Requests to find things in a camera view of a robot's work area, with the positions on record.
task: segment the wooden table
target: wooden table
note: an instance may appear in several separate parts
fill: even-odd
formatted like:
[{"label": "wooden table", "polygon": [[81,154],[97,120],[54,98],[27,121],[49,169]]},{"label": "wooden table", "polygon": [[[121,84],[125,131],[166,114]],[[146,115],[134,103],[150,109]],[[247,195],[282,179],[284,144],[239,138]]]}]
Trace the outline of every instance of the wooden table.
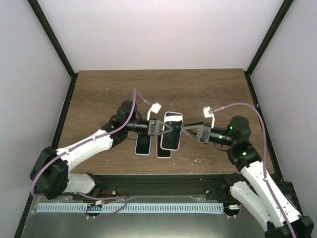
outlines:
[{"label": "wooden table", "polygon": [[[242,69],[190,70],[114,70],[81,71],[70,102],[59,147],[71,145],[96,132],[125,100],[132,99],[133,88],[150,102],[162,105],[157,118],[166,111],[180,112],[184,123],[205,121],[203,107],[218,108],[230,103],[252,103]],[[137,107],[145,116],[148,106],[139,98]],[[247,117],[252,129],[251,143],[263,154],[263,134],[257,115],[248,107],[237,106],[217,112],[215,126],[225,127],[235,115]],[[201,174],[236,172],[225,152],[209,145],[196,144],[181,135],[180,149],[170,159],[156,158],[156,139],[151,154],[134,154],[135,139],[101,152],[78,165],[73,172],[93,174]],[[268,170],[273,172],[267,157]]]}]

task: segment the smartphone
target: smartphone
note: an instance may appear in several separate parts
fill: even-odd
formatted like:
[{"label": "smartphone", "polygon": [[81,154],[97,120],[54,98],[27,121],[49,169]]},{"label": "smartphone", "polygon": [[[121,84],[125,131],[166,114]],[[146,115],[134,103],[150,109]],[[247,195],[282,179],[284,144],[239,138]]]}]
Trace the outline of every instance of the smartphone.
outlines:
[{"label": "smartphone", "polygon": [[135,143],[136,155],[149,155],[151,151],[152,137],[147,134],[138,133],[137,141]]},{"label": "smartphone", "polygon": [[162,135],[157,136],[157,158],[168,159],[172,157],[171,150],[164,150],[160,147]]},{"label": "smartphone", "polygon": [[180,143],[180,134],[183,125],[183,115],[181,113],[166,112],[164,123],[171,126],[173,131],[162,135],[160,147],[165,150],[178,150]]}]

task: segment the purple cable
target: purple cable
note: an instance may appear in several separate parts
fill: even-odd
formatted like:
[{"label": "purple cable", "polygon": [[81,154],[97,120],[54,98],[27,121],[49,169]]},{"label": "purple cable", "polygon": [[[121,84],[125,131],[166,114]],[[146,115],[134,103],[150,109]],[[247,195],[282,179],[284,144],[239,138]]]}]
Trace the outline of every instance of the purple cable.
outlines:
[{"label": "purple cable", "polygon": [[[109,216],[112,216],[112,215],[115,215],[115,214],[117,214],[118,212],[120,212],[120,211],[122,211],[126,206],[128,205],[128,203],[125,203],[122,207],[120,207],[118,210],[116,210],[116,211],[114,211],[114,212],[112,212],[112,213],[110,213],[110,214],[106,214],[106,215],[103,215],[103,216],[96,216],[95,218],[96,219],[100,219],[100,218],[105,218],[105,217],[109,217]],[[98,207],[98,206],[92,206],[92,207],[88,207],[87,208],[87,210],[86,210],[86,212],[85,212],[85,215],[86,215],[86,217],[89,217],[88,216],[88,211],[90,210],[90,209],[92,209],[92,208],[95,208],[95,207]]]},{"label": "purple cable", "polygon": [[[130,112],[130,114],[129,114],[127,120],[125,121],[125,123],[124,123],[122,126],[120,126],[119,128],[117,128],[116,130],[113,130],[113,131],[111,131],[111,132],[108,132],[108,133],[106,133],[106,134],[104,134],[104,135],[98,135],[98,136],[96,136],[96,139],[101,138],[101,137],[104,137],[104,136],[107,136],[107,135],[112,135],[112,134],[114,134],[114,133],[116,133],[116,132],[122,130],[122,129],[128,124],[128,122],[129,122],[130,119],[132,118],[132,115],[133,115],[133,112],[134,112],[135,103],[136,103],[136,95],[137,95],[137,94],[138,94],[139,97],[143,100],[143,102],[150,103],[150,102],[148,102],[147,100],[145,100],[145,99],[141,96],[140,92],[135,88],[135,89],[133,90],[133,102],[132,102],[131,112]],[[88,142],[90,142],[90,141],[93,141],[93,139],[92,139],[92,138],[87,139],[87,140],[85,140],[85,141],[83,141],[83,142],[81,142],[81,143],[75,145],[74,147],[70,148],[69,151],[71,152],[71,151],[77,149],[78,147],[80,147],[80,146],[82,146],[82,145],[84,145],[84,144],[86,144],[86,143],[88,143]],[[34,178],[34,180],[33,180],[33,182],[32,182],[32,185],[31,185],[31,194],[32,194],[33,197],[42,196],[42,195],[43,195],[42,193],[35,194],[35,192],[34,192],[35,185],[36,185],[37,181],[39,180],[40,176],[43,174],[43,172],[44,172],[49,166],[51,166],[55,161],[57,161],[60,157],[66,155],[66,154],[67,154],[66,152],[63,152],[63,153],[61,153],[60,155],[57,155],[55,158],[53,158],[51,161],[49,161],[49,162],[39,171],[39,173],[35,176],[35,178]],[[116,198],[118,198],[118,197],[102,198],[102,200],[109,200],[109,199],[116,199]]]},{"label": "purple cable", "polygon": [[148,104],[149,106],[152,105],[152,103],[150,103],[148,100],[146,100],[146,99],[141,95],[141,93],[140,93],[139,90],[137,90],[137,94],[138,94],[138,96],[141,98],[141,100],[142,100],[143,102],[145,102],[145,103]]},{"label": "purple cable", "polygon": [[264,175],[264,180],[265,180],[265,183],[266,183],[266,185],[267,185],[267,187],[268,187],[268,189],[269,189],[269,191],[270,191],[270,193],[271,193],[276,205],[278,206],[279,210],[282,213],[282,216],[283,216],[283,218],[284,218],[284,220],[285,220],[285,222],[286,222],[286,224],[287,224],[287,226],[288,226],[288,228],[289,228],[289,230],[290,230],[290,232],[292,234],[292,237],[296,238],[296,235],[295,235],[295,232],[294,232],[294,229],[293,229],[291,223],[289,222],[289,220],[288,220],[288,218],[287,218],[287,216],[286,216],[281,204],[279,203],[277,197],[275,196],[271,185],[269,184],[268,180],[266,180],[266,132],[265,132],[265,128],[264,128],[263,119],[262,119],[260,113],[255,109],[255,107],[253,107],[252,105],[250,105],[248,103],[232,103],[232,104],[226,105],[224,107],[217,108],[217,109],[214,110],[214,112],[221,111],[223,109],[230,108],[230,107],[233,107],[233,106],[247,106],[247,107],[251,108],[253,111],[255,111],[256,114],[258,115],[258,118],[259,118],[260,123],[261,123],[261,127],[263,129],[263,137],[264,137],[264,157],[263,157],[263,175]]}]

